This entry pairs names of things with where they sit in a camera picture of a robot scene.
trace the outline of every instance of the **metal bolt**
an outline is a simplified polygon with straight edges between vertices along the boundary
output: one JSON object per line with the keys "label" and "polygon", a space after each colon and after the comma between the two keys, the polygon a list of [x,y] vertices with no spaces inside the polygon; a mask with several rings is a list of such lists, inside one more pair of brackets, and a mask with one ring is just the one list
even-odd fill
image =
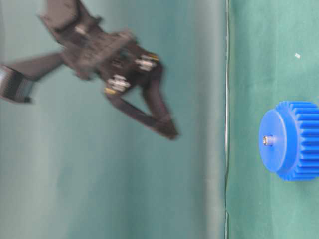
{"label": "metal bolt", "polygon": [[81,35],[86,35],[86,27],[83,24],[78,24],[77,26],[75,26],[75,31]]}
{"label": "metal bolt", "polygon": [[273,146],[274,138],[272,136],[265,136],[263,139],[263,144],[265,146]]}

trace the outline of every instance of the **teal wall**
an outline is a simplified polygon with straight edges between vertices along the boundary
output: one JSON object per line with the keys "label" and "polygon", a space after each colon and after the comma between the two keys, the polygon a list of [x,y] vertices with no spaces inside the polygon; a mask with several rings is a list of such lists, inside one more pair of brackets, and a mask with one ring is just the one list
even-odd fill
{"label": "teal wall", "polygon": [[[167,66],[170,142],[61,68],[29,106],[0,102],[0,238],[200,239],[224,234],[225,3],[84,0]],[[41,0],[1,0],[5,61],[55,50]],[[138,94],[130,98],[143,107]]]}
{"label": "teal wall", "polygon": [[284,182],[270,173],[258,134],[280,101],[319,103],[319,1],[230,0],[229,7],[229,238],[317,239],[318,179]]}

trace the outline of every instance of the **robotic arm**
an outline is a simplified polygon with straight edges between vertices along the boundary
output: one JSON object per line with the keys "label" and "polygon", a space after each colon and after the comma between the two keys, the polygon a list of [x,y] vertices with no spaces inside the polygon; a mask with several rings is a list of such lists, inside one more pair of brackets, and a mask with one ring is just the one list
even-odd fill
{"label": "robotic arm", "polygon": [[[168,139],[178,136],[160,92],[163,65],[155,54],[138,45],[131,32],[104,32],[99,27],[102,19],[92,17],[80,0],[47,0],[47,13],[40,18],[64,49],[2,65],[2,98],[16,103],[30,102],[34,83],[65,64],[81,79],[100,76],[106,84],[106,98],[118,110]],[[150,115],[122,98],[137,86],[142,89]]]}

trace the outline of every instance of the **green cloth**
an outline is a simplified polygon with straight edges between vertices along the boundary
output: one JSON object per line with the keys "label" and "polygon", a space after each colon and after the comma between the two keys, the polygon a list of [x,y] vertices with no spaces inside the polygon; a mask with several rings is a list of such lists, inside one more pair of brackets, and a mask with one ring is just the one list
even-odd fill
{"label": "green cloth", "polygon": [[317,0],[229,1],[230,239],[318,238],[319,181],[283,182],[258,149],[267,110],[319,103],[318,8]]}
{"label": "green cloth", "polygon": [[[58,49],[36,17],[43,2],[0,1],[6,62]],[[0,238],[223,238],[225,1],[83,2],[106,31],[129,27],[161,57],[181,137],[139,125],[98,79],[66,67],[36,86],[34,104],[0,101]]]}

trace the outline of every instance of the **metal screw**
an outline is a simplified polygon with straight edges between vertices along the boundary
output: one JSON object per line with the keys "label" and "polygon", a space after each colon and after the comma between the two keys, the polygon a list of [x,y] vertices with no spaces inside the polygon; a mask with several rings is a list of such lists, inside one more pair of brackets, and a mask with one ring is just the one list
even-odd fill
{"label": "metal screw", "polygon": [[263,144],[265,146],[273,146],[274,144],[274,138],[272,136],[265,136],[263,138]]}

